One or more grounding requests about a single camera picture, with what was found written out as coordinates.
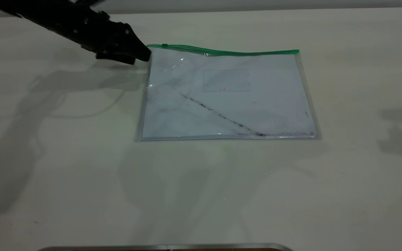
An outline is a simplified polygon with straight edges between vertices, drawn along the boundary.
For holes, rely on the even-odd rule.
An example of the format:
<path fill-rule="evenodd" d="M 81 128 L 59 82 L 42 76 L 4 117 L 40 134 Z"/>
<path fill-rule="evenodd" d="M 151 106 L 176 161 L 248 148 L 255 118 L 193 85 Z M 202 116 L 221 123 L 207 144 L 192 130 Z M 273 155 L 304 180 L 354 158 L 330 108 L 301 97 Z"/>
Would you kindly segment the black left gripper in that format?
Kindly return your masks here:
<path fill-rule="evenodd" d="M 150 49 L 129 24 L 111 21 L 107 13 L 97 13 L 88 6 L 72 6 L 70 12 L 60 21 L 60 35 L 95 53 L 96 59 L 129 65 L 134 65 L 136 59 L 150 60 Z"/>

